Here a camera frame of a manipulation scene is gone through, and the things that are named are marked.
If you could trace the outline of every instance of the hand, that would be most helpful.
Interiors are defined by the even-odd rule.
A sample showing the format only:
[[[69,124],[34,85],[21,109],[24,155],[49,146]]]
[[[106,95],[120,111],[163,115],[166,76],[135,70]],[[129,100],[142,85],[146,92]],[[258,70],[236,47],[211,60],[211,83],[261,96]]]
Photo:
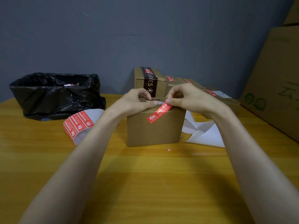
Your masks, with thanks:
[[[169,91],[166,103],[179,106],[191,112],[210,115],[225,104],[190,83],[174,86]]]
[[[146,98],[149,102],[140,102],[138,98]],[[142,112],[158,105],[158,101],[151,101],[152,97],[144,88],[131,89],[108,109],[113,110],[121,118]]]

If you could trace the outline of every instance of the wood grain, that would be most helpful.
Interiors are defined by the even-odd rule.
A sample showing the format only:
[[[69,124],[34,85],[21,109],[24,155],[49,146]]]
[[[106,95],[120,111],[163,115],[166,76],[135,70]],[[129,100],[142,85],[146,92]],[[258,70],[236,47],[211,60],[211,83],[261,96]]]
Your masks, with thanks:
[[[109,107],[121,95],[104,97]],[[237,116],[298,188],[299,144],[242,107]],[[0,104],[1,223],[19,220],[75,148],[62,123],[24,118],[15,99]],[[123,119],[80,222],[253,223],[225,149],[184,143],[188,138],[182,133],[177,144],[127,147]]]

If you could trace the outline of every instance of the trash bin lined with black bag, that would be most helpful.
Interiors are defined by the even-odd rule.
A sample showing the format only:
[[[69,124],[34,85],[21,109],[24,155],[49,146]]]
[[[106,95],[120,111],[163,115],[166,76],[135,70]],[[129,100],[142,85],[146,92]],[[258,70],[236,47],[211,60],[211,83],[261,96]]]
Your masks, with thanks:
[[[33,73],[9,84],[25,117],[40,121],[66,119],[86,109],[105,109],[96,74]]]

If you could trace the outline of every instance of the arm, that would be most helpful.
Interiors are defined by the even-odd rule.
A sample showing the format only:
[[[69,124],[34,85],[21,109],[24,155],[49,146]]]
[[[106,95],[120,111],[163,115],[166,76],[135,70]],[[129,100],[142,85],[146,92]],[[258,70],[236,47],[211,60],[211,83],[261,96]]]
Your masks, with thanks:
[[[131,90],[108,108],[23,214],[20,223],[77,223],[95,181],[111,134],[126,116],[154,107],[145,89]]]
[[[256,223],[299,223],[299,193],[228,106],[190,84],[173,87],[166,103],[212,117]]]

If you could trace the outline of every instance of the person's right hand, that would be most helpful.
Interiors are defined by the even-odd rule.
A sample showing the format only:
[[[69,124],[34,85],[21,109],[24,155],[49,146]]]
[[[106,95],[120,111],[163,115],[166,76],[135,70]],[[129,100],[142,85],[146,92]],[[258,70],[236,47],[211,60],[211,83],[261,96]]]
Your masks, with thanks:
[[[210,115],[220,108],[227,107],[221,101],[193,86],[191,83],[184,83],[172,87],[169,91],[166,103],[172,106],[179,106],[191,112],[204,113],[206,115]]]

